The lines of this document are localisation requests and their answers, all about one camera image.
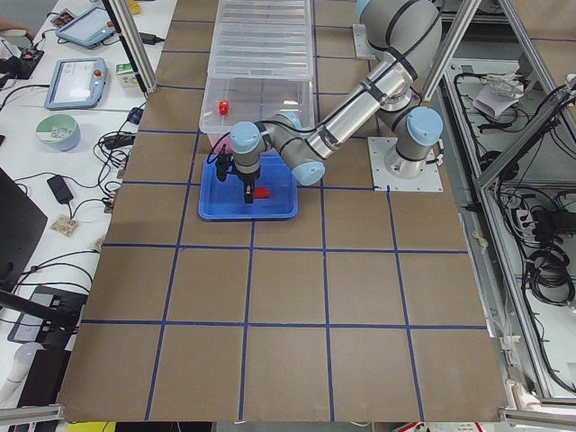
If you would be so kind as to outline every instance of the brown tile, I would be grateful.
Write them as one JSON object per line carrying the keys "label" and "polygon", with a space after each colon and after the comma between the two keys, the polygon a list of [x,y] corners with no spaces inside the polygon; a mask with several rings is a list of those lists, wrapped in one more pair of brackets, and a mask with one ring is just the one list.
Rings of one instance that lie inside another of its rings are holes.
{"label": "brown tile", "polygon": [[373,187],[366,139],[349,139],[325,165],[325,186]]}
{"label": "brown tile", "polygon": [[176,3],[173,20],[214,21],[218,2],[214,0],[194,0]]}
{"label": "brown tile", "polygon": [[157,79],[164,86],[206,87],[208,53],[163,52]]}
{"label": "brown tile", "polygon": [[83,318],[162,320],[175,250],[104,247]]}
{"label": "brown tile", "polygon": [[148,98],[140,128],[152,131],[198,131],[203,90],[162,87]]}
{"label": "brown tile", "polygon": [[256,250],[250,322],[326,322],[321,252]]}
{"label": "brown tile", "polygon": [[390,249],[386,195],[371,191],[324,191],[328,248]]}
{"label": "brown tile", "polygon": [[318,0],[314,3],[317,25],[351,26],[356,24],[356,3]]}
{"label": "brown tile", "polygon": [[329,421],[326,330],[250,328],[244,419]]}
{"label": "brown tile", "polygon": [[250,246],[251,222],[202,220],[198,215],[199,199],[200,187],[191,187],[182,234],[183,245]]}
{"label": "brown tile", "polygon": [[442,193],[391,193],[398,248],[466,250],[457,208],[445,179],[442,186]]}
{"label": "brown tile", "polygon": [[534,40],[534,46],[557,86],[574,73],[576,41]]}
{"label": "brown tile", "polygon": [[210,52],[213,33],[212,22],[172,22],[164,42],[164,51]]}
{"label": "brown tile", "polygon": [[410,324],[486,324],[467,255],[402,254]]}
{"label": "brown tile", "polygon": [[330,349],[337,421],[419,418],[405,330],[333,328]]}
{"label": "brown tile", "polygon": [[394,254],[328,253],[327,265],[330,322],[405,324]]}
{"label": "brown tile", "polygon": [[426,421],[499,421],[507,400],[486,330],[412,330],[412,343]]}
{"label": "brown tile", "polygon": [[317,28],[317,55],[322,57],[356,57],[352,28]]}
{"label": "brown tile", "polygon": [[236,419],[242,328],[166,328],[150,420]]}
{"label": "brown tile", "polygon": [[368,62],[362,59],[318,58],[321,93],[349,93],[368,75]]}
{"label": "brown tile", "polygon": [[243,321],[248,258],[247,250],[181,250],[168,317],[182,321]]}
{"label": "brown tile", "polygon": [[298,189],[298,214],[290,220],[256,223],[257,247],[321,248],[320,190]]}
{"label": "brown tile", "polygon": [[571,0],[512,0],[526,33],[530,38],[576,39],[572,17],[576,4]]}
{"label": "brown tile", "polygon": [[194,167],[192,170],[192,183],[200,183],[202,181],[202,171],[204,167],[204,160],[210,154],[212,146],[208,136],[202,134],[198,139],[198,149],[196,150],[196,158],[194,160]]}
{"label": "brown tile", "polygon": [[180,229],[185,193],[185,186],[123,185],[114,206],[106,242],[174,245]]}
{"label": "brown tile", "polygon": [[194,134],[139,133],[124,180],[187,182],[195,142]]}
{"label": "brown tile", "polygon": [[58,395],[66,421],[143,421],[159,333],[160,326],[82,324]]}
{"label": "brown tile", "polygon": [[[320,119],[325,119],[328,117],[328,115],[332,113],[332,111],[334,111],[345,100],[346,96],[342,94],[321,94],[319,96]],[[376,123],[376,117],[371,117],[356,132],[354,132],[353,135],[355,137],[375,137],[377,134],[378,125]]]}

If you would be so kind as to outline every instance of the robotic arm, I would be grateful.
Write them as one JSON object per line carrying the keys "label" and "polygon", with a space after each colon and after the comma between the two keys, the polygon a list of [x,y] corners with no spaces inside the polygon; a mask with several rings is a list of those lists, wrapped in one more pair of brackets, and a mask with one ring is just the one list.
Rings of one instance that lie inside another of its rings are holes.
{"label": "robotic arm", "polygon": [[302,130],[293,113],[232,127],[233,173],[244,183],[246,203],[253,202],[261,153],[276,149],[299,183],[312,185],[324,175],[323,160],[375,114],[398,137],[386,156],[393,174],[414,178],[426,164],[443,124],[434,110],[417,106],[410,86],[436,54],[439,13],[429,0],[357,0],[356,14],[380,64],[316,128]]}

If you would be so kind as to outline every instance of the yellow object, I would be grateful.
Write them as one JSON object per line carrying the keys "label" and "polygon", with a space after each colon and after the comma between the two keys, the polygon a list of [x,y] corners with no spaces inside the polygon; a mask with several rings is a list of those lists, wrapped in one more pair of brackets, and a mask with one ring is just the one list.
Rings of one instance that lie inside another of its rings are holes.
{"label": "yellow object", "polygon": [[126,0],[126,3],[128,3],[128,7],[130,8],[132,15],[137,15],[142,12],[142,8],[138,3],[136,3],[136,0]]}
{"label": "yellow object", "polygon": [[68,426],[67,432],[113,432],[115,429],[115,421],[91,421],[89,423],[73,423]]}

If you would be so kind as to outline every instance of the white mounting plate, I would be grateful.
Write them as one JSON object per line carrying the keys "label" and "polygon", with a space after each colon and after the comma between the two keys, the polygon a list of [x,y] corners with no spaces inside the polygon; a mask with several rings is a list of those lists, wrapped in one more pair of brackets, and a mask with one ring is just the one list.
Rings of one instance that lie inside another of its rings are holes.
{"label": "white mounting plate", "polygon": [[[442,181],[436,164],[426,165],[422,174],[412,180],[398,178],[391,174],[384,166],[384,156],[388,149],[396,144],[397,138],[370,137],[368,148],[370,150],[370,165],[372,166],[372,179],[376,192],[391,191],[399,192],[443,192]],[[430,150],[429,160],[435,158]]]}
{"label": "white mounting plate", "polygon": [[374,50],[366,39],[366,28],[363,24],[353,24],[352,34],[354,34],[354,48],[356,50],[357,59],[376,60]]}

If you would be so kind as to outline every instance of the red object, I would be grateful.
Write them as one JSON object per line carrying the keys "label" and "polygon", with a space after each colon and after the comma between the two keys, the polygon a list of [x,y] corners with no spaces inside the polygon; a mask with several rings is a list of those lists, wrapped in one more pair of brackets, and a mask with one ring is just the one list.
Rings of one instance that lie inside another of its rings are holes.
{"label": "red object", "polygon": [[261,187],[261,186],[256,186],[254,188],[254,197],[257,200],[261,200],[263,198],[270,198],[270,189],[268,189],[267,187]]}
{"label": "red object", "polygon": [[228,114],[229,110],[230,110],[230,104],[228,101],[219,101],[218,102],[218,111],[220,112],[220,115]]}

